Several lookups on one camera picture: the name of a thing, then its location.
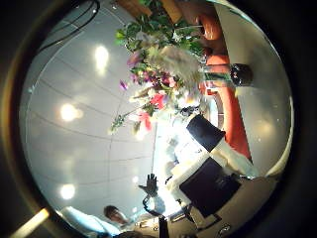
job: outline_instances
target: ceiling light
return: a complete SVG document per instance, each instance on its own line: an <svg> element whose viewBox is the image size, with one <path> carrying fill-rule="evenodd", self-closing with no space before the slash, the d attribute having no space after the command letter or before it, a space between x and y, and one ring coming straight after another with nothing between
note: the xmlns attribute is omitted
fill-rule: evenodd
<svg viewBox="0 0 317 238"><path fill-rule="evenodd" d="M133 183L137 183L138 181L139 181L139 177L133 177L133 178L132 178L132 182L133 182Z"/></svg>
<svg viewBox="0 0 317 238"><path fill-rule="evenodd" d="M60 189L60 195L63 199L72 199L75 195L75 187L73 184L65 184Z"/></svg>
<svg viewBox="0 0 317 238"><path fill-rule="evenodd" d="M103 74L109 59L109 53L107 49L103 46L97 47L95 50L95 59L97 70L99 73Z"/></svg>
<svg viewBox="0 0 317 238"><path fill-rule="evenodd" d="M81 118L83 112L81 110L76 109L73 105L66 103L63 104L60 108L60 116L61 119L69 122L75 118Z"/></svg>

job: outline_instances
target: hand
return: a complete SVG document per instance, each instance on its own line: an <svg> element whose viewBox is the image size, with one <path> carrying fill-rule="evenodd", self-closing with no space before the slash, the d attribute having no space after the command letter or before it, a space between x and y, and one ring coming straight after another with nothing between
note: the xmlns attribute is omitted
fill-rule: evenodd
<svg viewBox="0 0 317 238"><path fill-rule="evenodd" d="M155 197L158 195L157 177L154 174L148 175L147 186L139 185L144 192L149 196Z"/></svg>

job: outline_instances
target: flower bouquet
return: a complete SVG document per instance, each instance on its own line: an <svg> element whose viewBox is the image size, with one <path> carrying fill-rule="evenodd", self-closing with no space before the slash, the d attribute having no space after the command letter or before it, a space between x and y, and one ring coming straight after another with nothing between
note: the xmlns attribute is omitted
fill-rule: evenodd
<svg viewBox="0 0 317 238"><path fill-rule="evenodd" d="M158 0L148 2L159 5ZM200 70L203 47L197 26L184 20L172 23L167 15L158 14L141 15L136 20L116 32L116 43L131 52L127 61L131 80L121 80L120 87L128 90L131 83L142 86L131 98L140 106L118 115L111 134L127 118L135 121L135 133L145 134L153 121L162 115L176 115L184 107L198 106L202 96L198 83L205 74Z"/></svg>

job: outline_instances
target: ceiling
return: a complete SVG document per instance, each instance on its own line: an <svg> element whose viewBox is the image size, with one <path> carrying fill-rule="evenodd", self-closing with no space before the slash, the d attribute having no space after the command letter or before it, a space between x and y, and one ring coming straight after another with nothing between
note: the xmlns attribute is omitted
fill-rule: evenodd
<svg viewBox="0 0 317 238"><path fill-rule="evenodd" d="M115 135L108 134L116 115L138 106L129 102L134 90L119 87L121 79L129 79L125 67L129 55L114 44L115 31L132 17L108 2L101 2L96 17L78 34L34 58L21 104L28 164L49 203L57 210L71 205L99 217L108 204L127 215L134 207L142 208L145 194L133 179L145 183L153 170L156 131L154 128L144 141L138 141L128 122ZM89 4L74 9L54 29L67 25ZM92 10L48 37L43 45L82 25ZM63 120L60 110L64 104L79 110L80 118ZM71 199L61 197L65 184L74 185Z"/></svg>

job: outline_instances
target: cable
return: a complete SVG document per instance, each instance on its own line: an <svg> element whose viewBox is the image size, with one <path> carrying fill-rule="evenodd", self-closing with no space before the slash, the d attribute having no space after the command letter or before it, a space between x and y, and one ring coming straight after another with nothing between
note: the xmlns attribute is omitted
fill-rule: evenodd
<svg viewBox="0 0 317 238"><path fill-rule="evenodd" d="M56 44L60 44L61 42L63 42L64 40L66 40L67 38L71 37L72 35L76 34L80 29L82 29L83 27L85 27L87 24L89 24L95 17L96 15L98 14L98 11L100 9L100 2L98 0L91 0L93 1L96 5L97 5L97 8L95 9L96 11L93 13L93 15L88 19L87 22L85 22L83 25L81 25L80 27L78 27L77 29L75 29L74 31L72 31L71 33L67 34L66 36L56 40L56 41L53 41L52 43L49 43L43 47L41 47L38 51L37 51L37 55L42 52L43 50L53 46L53 45L56 45Z"/></svg>
<svg viewBox="0 0 317 238"><path fill-rule="evenodd" d="M85 14L93 7L93 4L94 4L94 2L91 1L89 7L88 7L83 13L81 13L78 17L76 17L74 20L72 20L71 22L69 22L67 25L65 25L65 26L63 26L63 27L61 27L61 28L58 28L58 29L56 29L56 30L53 31L53 32L50 32L50 33L48 34L48 36L51 36L51 35L55 34L56 32L59 32L60 30L66 28L66 27L69 27L70 25L72 25L73 23L75 23L79 18L81 18L83 15L85 15Z"/></svg>

